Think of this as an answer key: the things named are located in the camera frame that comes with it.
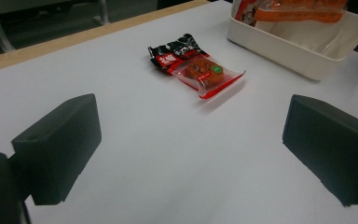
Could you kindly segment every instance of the dark floor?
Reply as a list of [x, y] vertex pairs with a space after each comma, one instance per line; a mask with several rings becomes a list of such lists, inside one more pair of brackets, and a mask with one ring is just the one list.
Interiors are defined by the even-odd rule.
[[[121, 21], [157, 9], [158, 0], [107, 1], [109, 21]], [[40, 10], [22, 11], [20, 14], [1, 15], [0, 21], [16, 49], [32, 46], [54, 38], [85, 31], [100, 24], [96, 1], [78, 3], [70, 8], [55, 6]]]

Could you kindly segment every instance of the white table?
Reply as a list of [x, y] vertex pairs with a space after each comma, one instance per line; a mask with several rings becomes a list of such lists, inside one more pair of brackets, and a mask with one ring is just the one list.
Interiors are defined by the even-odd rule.
[[[293, 94], [358, 118], [358, 53], [314, 82], [227, 40], [215, 2], [0, 69], [0, 152], [62, 102], [97, 97], [103, 141], [64, 203], [26, 203], [34, 224], [358, 223], [282, 144]], [[185, 34], [246, 75], [203, 101], [149, 61]]]

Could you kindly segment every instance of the red packaging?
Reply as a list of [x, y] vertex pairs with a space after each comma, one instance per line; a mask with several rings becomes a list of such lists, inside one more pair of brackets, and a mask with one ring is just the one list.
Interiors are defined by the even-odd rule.
[[243, 76], [217, 63], [189, 34], [167, 45], [148, 49], [150, 61], [156, 67], [197, 90], [201, 99], [216, 95]]

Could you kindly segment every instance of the white box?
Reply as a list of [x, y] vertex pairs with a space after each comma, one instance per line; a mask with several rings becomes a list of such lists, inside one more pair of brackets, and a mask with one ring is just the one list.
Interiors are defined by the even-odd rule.
[[255, 27], [231, 17], [228, 39], [301, 75], [323, 80], [358, 45], [358, 15], [347, 11], [333, 24], [258, 21]]

